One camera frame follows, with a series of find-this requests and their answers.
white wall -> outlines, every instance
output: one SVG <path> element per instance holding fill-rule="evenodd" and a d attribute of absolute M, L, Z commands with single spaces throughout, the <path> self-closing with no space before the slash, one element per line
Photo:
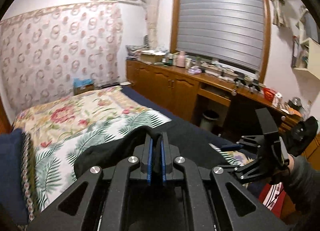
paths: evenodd
<path fill-rule="evenodd" d="M 5 13 L 2 20 L 10 18 L 12 16 L 16 16 L 21 13 L 41 8 L 85 2 L 90 2 L 90 0 L 15 0 Z M 123 3 L 119 3 L 119 6 L 122 13 L 124 31 L 122 43 L 117 56 L 120 81 L 123 82 L 126 81 L 125 58 L 127 55 L 127 51 L 125 45 L 142 45 L 143 37 L 144 35 L 146 35 L 147 29 L 145 22 L 145 12 L 141 6 Z M 10 108 L 9 102 L 7 100 L 3 88 L 2 77 L 0 77 L 0 95 L 9 121 L 12 122 L 15 118 L 15 115 L 12 109 Z"/>
<path fill-rule="evenodd" d="M 313 103 L 311 115 L 320 119 L 320 81 L 316 78 L 305 78 L 299 71 L 291 69 L 292 37 L 299 35 L 295 24 L 300 18 L 301 5 L 303 5 L 301 0 L 287 0 L 284 14 L 289 28 L 271 25 L 270 54 L 264 84 L 279 91 L 285 101 L 296 96 L 301 98 L 302 105 L 306 105 L 308 100 L 311 100 Z M 270 12 L 273 14 L 271 1 Z"/>
<path fill-rule="evenodd" d="M 158 41 L 160 46 L 162 44 L 170 48 L 173 0 L 159 1 Z M 279 91 L 285 101 L 297 96 L 301 98 L 302 104 L 306 105 L 308 100 L 311 100 L 313 102 L 311 115 L 320 119 L 320 81 L 315 78 L 304 78 L 291 69 L 292 36 L 299 35 L 295 24 L 300 18 L 301 5 L 301 0 L 287 0 L 284 12 L 290 24 L 289 28 L 278 29 L 277 26 L 271 25 L 270 54 L 264 84 Z"/>

window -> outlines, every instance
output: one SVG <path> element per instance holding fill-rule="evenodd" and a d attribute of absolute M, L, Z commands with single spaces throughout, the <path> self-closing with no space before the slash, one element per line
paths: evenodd
<path fill-rule="evenodd" d="M 172 51 L 260 71 L 262 82 L 269 55 L 268 5 L 268 0 L 175 0 Z"/>

red fabric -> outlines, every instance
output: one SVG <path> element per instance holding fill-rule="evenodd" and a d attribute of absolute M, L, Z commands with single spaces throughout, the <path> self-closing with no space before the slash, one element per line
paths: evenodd
<path fill-rule="evenodd" d="M 271 185 L 270 184 L 266 184 L 263 188 L 263 190 L 261 191 L 260 195 L 259 195 L 259 201 L 261 203 L 263 203 L 263 201 L 265 200 L 266 196 L 268 195 L 269 190 L 271 189 Z M 276 217 L 280 217 L 281 215 L 281 209 L 282 209 L 282 205 L 283 205 L 283 201 L 284 201 L 284 197 L 285 197 L 285 192 L 284 190 L 282 192 L 280 192 L 279 197 L 277 198 L 277 202 L 276 204 L 273 206 L 271 212 L 274 213 L 274 215 Z"/>
<path fill-rule="evenodd" d="M 282 210 L 282 205 L 283 205 L 285 194 L 286 193 L 284 192 L 284 190 L 279 194 L 277 202 L 276 202 L 275 206 L 273 207 L 273 209 L 271 210 L 271 212 L 273 212 L 275 214 L 275 216 L 278 218 L 280 218 L 280 215 L 281 215 L 281 210 Z"/>
<path fill-rule="evenodd" d="M 263 190 L 261 191 L 260 195 L 259 195 L 259 201 L 261 203 L 263 203 L 264 199 L 266 198 L 266 196 L 268 195 L 268 192 L 271 188 L 270 184 L 266 184 L 263 188 Z"/>

red basket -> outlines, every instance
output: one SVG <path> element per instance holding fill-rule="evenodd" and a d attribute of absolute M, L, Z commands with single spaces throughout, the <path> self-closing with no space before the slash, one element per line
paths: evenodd
<path fill-rule="evenodd" d="M 264 98 L 270 102 L 273 101 L 273 98 L 276 94 L 276 91 L 274 91 L 273 89 L 267 89 L 267 88 L 264 88 L 263 89 L 263 93 L 264 93 Z"/>

trash can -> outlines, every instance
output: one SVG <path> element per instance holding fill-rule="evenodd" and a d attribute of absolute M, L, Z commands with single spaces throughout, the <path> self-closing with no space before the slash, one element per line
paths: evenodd
<path fill-rule="evenodd" d="M 211 132 L 212 128 L 219 119 L 218 113 L 214 112 L 213 110 L 206 110 L 203 112 L 202 116 L 203 118 L 200 123 L 200 128 Z"/>

